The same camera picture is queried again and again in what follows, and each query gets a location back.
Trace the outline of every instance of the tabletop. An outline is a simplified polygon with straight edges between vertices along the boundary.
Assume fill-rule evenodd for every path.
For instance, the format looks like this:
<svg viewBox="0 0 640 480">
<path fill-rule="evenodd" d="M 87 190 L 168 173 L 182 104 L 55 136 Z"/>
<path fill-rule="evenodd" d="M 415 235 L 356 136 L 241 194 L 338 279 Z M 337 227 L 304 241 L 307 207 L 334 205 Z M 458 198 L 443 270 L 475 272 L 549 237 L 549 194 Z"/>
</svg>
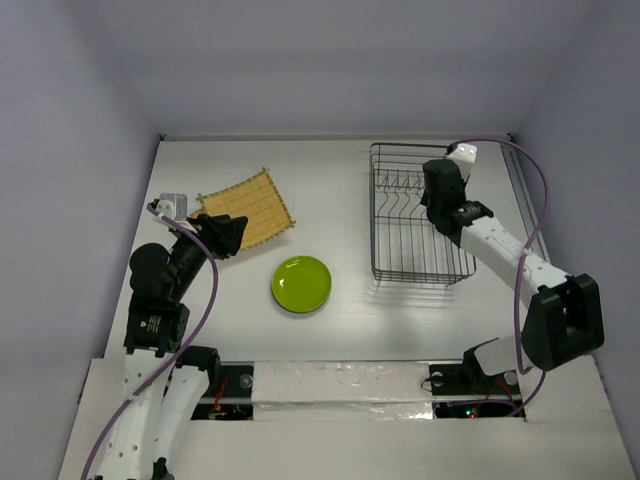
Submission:
<svg viewBox="0 0 640 480">
<path fill-rule="evenodd" d="M 161 142 L 145 204 L 163 192 L 186 193 L 194 211 L 198 194 L 224 189 L 267 167 L 296 221 L 295 228 L 220 263 L 218 297 L 197 343 L 218 348 L 223 361 L 433 360 L 460 358 L 467 348 L 510 332 L 513 293 L 480 262 L 472 277 L 447 289 L 373 280 L 371 143 Z M 522 216 L 497 145 L 479 146 L 467 193 L 524 240 Z M 170 247 L 173 240 L 141 208 L 133 249 L 148 242 Z M 332 275 L 329 301 L 309 315 L 287 313 L 270 291 L 275 269 L 296 255 L 319 258 Z M 129 275 L 127 270 L 107 357 L 122 351 Z M 191 310 L 187 331 L 204 310 L 211 281 L 206 264 L 183 299 Z"/>
</svg>

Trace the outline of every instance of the white table surface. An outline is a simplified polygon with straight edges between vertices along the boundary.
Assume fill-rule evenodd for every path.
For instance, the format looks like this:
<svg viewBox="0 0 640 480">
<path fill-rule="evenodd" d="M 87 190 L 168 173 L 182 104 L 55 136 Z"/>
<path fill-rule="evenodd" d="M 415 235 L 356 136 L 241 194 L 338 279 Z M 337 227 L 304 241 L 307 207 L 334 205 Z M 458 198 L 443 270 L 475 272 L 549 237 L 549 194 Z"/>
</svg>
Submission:
<svg viewBox="0 0 640 480">
<path fill-rule="evenodd" d="M 445 293 L 374 286 L 368 237 L 370 143 L 161 143 L 145 203 L 162 192 L 184 192 L 195 210 L 197 194 L 225 188 L 266 166 L 298 222 L 281 237 L 222 263 L 219 300 L 197 344 L 217 347 L 225 361 L 433 360 L 459 358 L 469 346 L 509 333 L 512 292 L 480 263 L 473 277 Z M 524 238 L 497 147 L 480 147 L 468 193 Z M 143 211 L 133 248 L 147 242 L 169 247 L 172 237 Z M 285 314 L 269 293 L 274 268 L 296 254 L 323 259 L 334 281 L 328 304 L 306 317 Z M 91 444 L 117 406 L 128 281 L 127 273 L 106 358 L 91 365 L 60 479 L 79 478 Z M 210 281 L 210 268 L 203 268 L 184 298 L 191 327 L 207 302 Z M 520 379 L 525 397 L 537 375 Z M 176 459 L 176 478 L 634 478 L 590 357 L 547 375 L 527 407 L 527 422 L 303 418 L 190 422 Z"/>
<path fill-rule="evenodd" d="M 220 264 L 220 290 L 197 343 L 224 361 L 433 360 L 460 358 L 470 346 L 512 329 L 513 293 L 478 262 L 471 278 L 447 291 L 377 286 L 370 267 L 368 172 L 371 140 L 161 142 L 145 204 L 163 192 L 197 194 L 270 173 L 295 228 Z M 482 144 L 468 196 L 494 210 L 524 240 L 524 226 L 497 145 Z M 141 206 L 133 249 L 174 238 Z M 276 267 L 294 255 L 320 258 L 331 270 L 332 294 L 319 311 L 300 316 L 277 306 L 270 292 Z M 127 270 L 106 357 L 120 355 L 131 296 Z M 203 267 L 183 302 L 198 322 L 211 292 Z"/>
</svg>

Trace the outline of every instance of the white wall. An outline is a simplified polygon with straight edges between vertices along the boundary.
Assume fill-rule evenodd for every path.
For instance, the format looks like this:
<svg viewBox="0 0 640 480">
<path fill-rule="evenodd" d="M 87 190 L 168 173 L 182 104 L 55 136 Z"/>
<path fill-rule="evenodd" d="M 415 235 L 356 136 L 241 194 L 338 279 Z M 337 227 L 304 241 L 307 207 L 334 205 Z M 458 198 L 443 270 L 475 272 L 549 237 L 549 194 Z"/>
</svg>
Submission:
<svg viewBox="0 0 640 480">
<path fill-rule="evenodd" d="M 504 133 L 589 0 L 94 3 L 164 133 Z"/>
<path fill-rule="evenodd" d="M 518 131 L 552 189 L 552 260 L 600 284 L 606 342 L 597 354 L 640 471 L 640 2 L 597 0 Z M 535 174 L 528 181 L 538 206 Z"/>
<path fill-rule="evenodd" d="M 82 0 L 0 7 L 0 476 L 57 478 L 157 135 Z"/>
</svg>

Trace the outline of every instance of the cable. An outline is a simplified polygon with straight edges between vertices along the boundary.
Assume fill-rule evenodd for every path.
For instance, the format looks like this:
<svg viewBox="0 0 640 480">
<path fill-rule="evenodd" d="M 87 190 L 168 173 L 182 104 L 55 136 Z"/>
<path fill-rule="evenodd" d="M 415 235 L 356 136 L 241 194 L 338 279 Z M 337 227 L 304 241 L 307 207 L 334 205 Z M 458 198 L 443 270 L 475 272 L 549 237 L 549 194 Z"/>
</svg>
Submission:
<svg viewBox="0 0 640 480">
<path fill-rule="evenodd" d="M 489 391 L 487 392 L 487 398 L 485 398 L 485 400 L 487 400 L 487 399 L 491 398 L 491 395 L 493 395 L 493 387 L 491 387 L 491 388 L 489 389 Z M 472 410 L 473 410 L 474 408 L 478 408 L 480 405 L 482 405 L 482 402 L 478 403 L 475 407 L 473 407 L 473 408 L 472 408 Z"/>
<path fill-rule="evenodd" d="M 171 227 L 175 228 L 183 235 L 186 235 L 189 239 L 191 239 L 193 243 L 195 243 L 204 252 L 204 254 L 207 256 L 207 259 L 209 260 L 213 268 L 213 289 L 211 291 L 211 298 L 209 298 L 209 303 L 207 304 L 207 307 L 204 309 L 204 313 L 202 314 L 202 319 L 200 320 L 200 322 L 198 322 L 196 327 L 193 329 L 193 332 L 191 332 L 191 335 L 187 337 L 187 339 L 184 341 L 182 346 L 171 357 L 169 357 L 169 359 L 166 362 L 160 365 L 155 372 L 149 375 L 149 377 L 147 377 L 147 379 L 144 382 L 142 382 L 142 384 L 133 392 L 134 397 L 137 397 L 142 392 L 144 392 L 149 387 L 149 385 L 151 385 L 154 382 L 156 378 L 162 375 L 162 373 L 165 370 L 167 370 L 171 365 L 173 365 L 175 361 L 178 359 L 178 357 L 182 355 L 187 348 L 189 348 L 193 340 L 196 338 L 198 333 L 200 333 L 200 330 L 202 330 L 202 327 L 206 323 L 207 318 L 211 313 L 211 309 L 213 308 L 213 303 L 215 302 L 216 295 L 218 293 L 219 275 L 218 275 L 218 267 L 216 265 L 215 257 L 213 256 L 213 253 L 211 253 L 211 251 L 209 251 L 209 249 L 205 246 L 205 244 L 202 243 L 200 239 L 196 237 L 193 233 L 191 233 L 189 230 L 184 228 L 182 225 L 174 222 L 170 218 L 167 218 L 164 215 L 162 215 L 155 208 L 153 208 L 151 204 L 147 205 L 147 210 L 151 212 L 153 215 L 155 215 L 156 217 L 159 217 L 165 222 L 167 222 L 169 225 L 171 225 Z M 100 445 L 102 445 L 102 442 L 104 442 L 104 439 L 109 434 L 109 431 L 111 430 L 111 428 L 113 428 L 115 423 L 118 421 L 118 418 L 120 418 L 120 416 L 124 413 L 127 407 L 131 405 L 131 402 L 132 400 L 130 399 L 127 399 L 124 402 L 122 402 L 122 405 L 118 407 L 118 409 L 115 411 L 115 413 L 111 416 L 111 418 L 105 425 L 102 432 L 100 432 L 100 435 L 98 435 L 98 438 L 96 439 L 96 442 L 94 443 L 93 448 L 91 448 L 91 452 L 89 453 L 89 456 L 87 457 L 87 461 L 82 470 L 81 480 L 88 479 L 89 470 L 91 470 L 91 465 L 93 464 L 96 456 L 98 455 L 98 450 L 100 449 Z"/>
<path fill-rule="evenodd" d="M 464 138 L 462 140 L 457 140 L 452 144 L 450 144 L 449 149 L 451 149 L 452 147 L 455 147 L 460 143 L 473 143 L 473 142 L 493 142 L 493 143 L 498 143 L 500 145 L 506 145 L 508 147 L 514 148 L 515 150 L 520 152 L 522 155 L 524 155 L 527 158 L 527 160 L 529 160 L 529 162 L 535 167 L 535 169 L 540 174 L 540 179 L 542 180 L 542 185 L 544 187 L 544 202 L 542 204 L 542 212 L 540 212 L 540 219 L 538 220 L 538 224 L 536 225 L 536 227 L 533 229 L 533 232 L 531 232 L 531 235 L 529 235 L 529 238 L 527 238 L 527 241 L 525 242 L 524 247 L 522 249 L 523 253 L 520 256 L 520 260 L 518 261 L 518 269 L 516 271 L 516 283 L 513 289 L 513 293 L 514 293 L 513 329 L 514 329 L 514 336 L 516 340 L 516 359 L 518 362 L 518 371 L 520 372 L 521 375 L 526 375 L 527 373 L 529 373 L 529 371 L 531 371 L 531 367 L 524 368 L 524 365 L 522 363 L 522 339 L 521 339 L 521 333 L 520 333 L 520 292 L 522 291 L 522 276 L 524 273 L 524 264 L 527 259 L 526 250 L 531 248 L 531 245 L 533 245 L 533 242 L 535 241 L 536 237 L 540 233 L 540 229 L 542 228 L 542 224 L 547 214 L 547 207 L 549 205 L 549 182 L 547 181 L 547 176 L 542 171 L 542 168 L 540 167 L 538 162 L 536 162 L 533 159 L 531 154 L 527 152 L 524 148 L 522 148 L 520 145 L 510 142 L 509 140 L 504 140 L 502 138 L 494 138 L 494 137 Z"/>
<path fill-rule="evenodd" d="M 213 408 L 211 409 L 211 413 L 214 413 L 220 410 L 220 399 L 224 396 L 224 389 L 227 388 L 227 383 L 229 383 L 229 379 L 225 377 L 225 379 L 222 381 L 222 385 L 220 386 L 220 391 L 216 395 L 216 398 L 213 402 Z"/>
<path fill-rule="evenodd" d="M 506 382 L 504 380 L 502 380 L 501 378 L 498 378 L 496 380 L 496 383 L 498 384 L 498 386 L 504 390 L 507 394 L 507 396 L 509 397 L 509 401 L 511 402 L 511 404 L 513 405 L 514 410 L 517 407 L 516 402 L 513 400 L 513 394 L 511 393 L 511 389 L 509 388 L 509 386 L 506 384 Z"/>
<path fill-rule="evenodd" d="M 536 388 L 533 389 L 533 392 L 531 392 L 531 395 L 529 395 L 527 399 L 524 402 L 522 402 L 522 404 L 518 408 L 516 408 L 513 412 L 507 415 L 507 417 L 515 417 L 522 410 L 524 410 L 524 407 L 526 407 L 527 405 L 529 405 L 529 403 L 531 403 L 531 400 L 534 399 L 534 397 L 538 394 L 538 392 L 542 388 L 542 384 L 544 383 L 544 379 L 546 378 L 546 376 L 547 376 L 547 372 L 542 372 L 542 375 L 540 375 L 540 380 L 538 380 L 538 385 L 536 385 Z"/>
<path fill-rule="evenodd" d="M 531 392 L 531 395 L 529 395 L 527 399 L 524 402 L 522 402 L 522 404 L 518 408 L 510 412 L 509 415 L 507 415 L 507 417 L 515 417 L 522 410 L 524 410 L 524 407 L 526 407 L 527 405 L 529 405 L 529 403 L 531 403 L 531 400 L 533 400 L 534 397 L 538 395 L 538 393 L 540 392 L 540 389 L 542 388 L 542 384 L 544 383 L 544 379 L 546 376 L 547 376 L 547 372 L 542 372 L 542 375 L 540 375 L 540 380 L 538 380 L 538 384 L 536 385 L 536 388 L 533 389 L 533 392 Z M 448 402 L 447 405 L 451 407 L 451 406 L 457 406 L 457 405 L 482 405 L 483 403 L 503 403 L 506 405 L 513 406 L 512 402 L 510 402 L 509 400 L 502 400 L 501 398 L 485 398 L 484 400 L 480 400 L 480 401 L 460 400 L 460 401 Z"/>
</svg>

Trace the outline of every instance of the white base platform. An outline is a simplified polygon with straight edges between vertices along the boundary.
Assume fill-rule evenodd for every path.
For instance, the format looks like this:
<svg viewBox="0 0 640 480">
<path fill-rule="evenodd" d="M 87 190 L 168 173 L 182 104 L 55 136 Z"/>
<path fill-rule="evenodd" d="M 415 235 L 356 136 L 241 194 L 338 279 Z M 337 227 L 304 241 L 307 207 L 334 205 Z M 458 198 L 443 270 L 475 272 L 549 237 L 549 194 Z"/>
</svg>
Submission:
<svg viewBox="0 0 640 480">
<path fill-rule="evenodd" d="M 272 415 L 271 421 L 190 422 L 173 473 L 178 480 L 632 480 L 593 360 L 583 357 L 562 370 L 549 374 L 527 422 L 354 415 L 337 422 L 318 421 L 322 416 L 313 412 L 286 421 Z M 60 480 L 79 479 L 117 407 L 122 375 L 117 361 L 92 362 Z M 567 384 L 571 378 L 576 381 Z M 336 418 L 328 413 L 325 418 Z"/>
</svg>

